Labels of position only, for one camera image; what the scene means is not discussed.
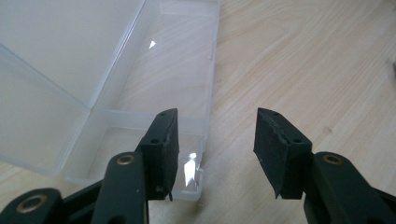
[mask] transparent container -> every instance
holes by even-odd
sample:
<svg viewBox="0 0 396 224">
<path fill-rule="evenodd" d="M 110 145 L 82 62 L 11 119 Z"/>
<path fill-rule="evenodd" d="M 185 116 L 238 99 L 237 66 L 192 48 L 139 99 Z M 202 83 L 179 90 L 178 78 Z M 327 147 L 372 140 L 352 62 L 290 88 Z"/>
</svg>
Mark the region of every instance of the transparent container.
<svg viewBox="0 0 396 224">
<path fill-rule="evenodd" d="M 174 198 L 198 200 L 219 1 L 0 3 L 0 159 L 89 185 L 178 109 Z"/>
</svg>

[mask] plastic box lid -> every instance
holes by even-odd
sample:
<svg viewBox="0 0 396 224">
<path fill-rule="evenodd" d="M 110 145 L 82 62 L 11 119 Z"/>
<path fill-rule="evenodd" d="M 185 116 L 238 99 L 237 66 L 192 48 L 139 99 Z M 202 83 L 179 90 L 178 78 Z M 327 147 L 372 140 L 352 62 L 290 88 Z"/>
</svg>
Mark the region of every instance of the plastic box lid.
<svg viewBox="0 0 396 224">
<path fill-rule="evenodd" d="M 176 107 L 173 195 L 198 200 L 219 1 L 0 2 L 0 159 L 89 185 Z"/>
</svg>

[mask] wooden table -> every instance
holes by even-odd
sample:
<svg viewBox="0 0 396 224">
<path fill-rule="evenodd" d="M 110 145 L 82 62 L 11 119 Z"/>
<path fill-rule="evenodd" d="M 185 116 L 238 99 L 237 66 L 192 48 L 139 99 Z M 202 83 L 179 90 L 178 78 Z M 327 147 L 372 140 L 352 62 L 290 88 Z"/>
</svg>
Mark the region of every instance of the wooden table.
<svg viewBox="0 0 396 224">
<path fill-rule="evenodd" d="M 258 107 L 349 158 L 396 195 L 396 1 L 222 0 L 209 138 L 196 203 L 150 202 L 151 223 L 306 223 L 253 153 Z M 0 208 L 30 189 L 81 188 L 0 164 Z"/>
</svg>

